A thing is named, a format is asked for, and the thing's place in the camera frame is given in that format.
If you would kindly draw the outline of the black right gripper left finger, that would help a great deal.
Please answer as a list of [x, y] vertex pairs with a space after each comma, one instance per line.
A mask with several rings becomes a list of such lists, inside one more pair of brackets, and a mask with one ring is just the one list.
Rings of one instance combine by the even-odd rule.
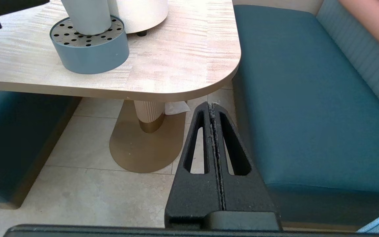
[[[204, 173], [191, 173], [198, 130], [203, 132]], [[215, 156], [215, 132], [207, 102], [194, 111], [164, 210], [166, 228], [201, 228], [205, 217], [222, 209]]]

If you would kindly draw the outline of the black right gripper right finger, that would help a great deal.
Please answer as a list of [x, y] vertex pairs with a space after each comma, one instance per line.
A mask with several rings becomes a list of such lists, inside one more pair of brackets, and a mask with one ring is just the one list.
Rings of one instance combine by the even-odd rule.
[[218, 104], [213, 105], [213, 125], [222, 209], [277, 212], [278, 209], [244, 147], [233, 120]]

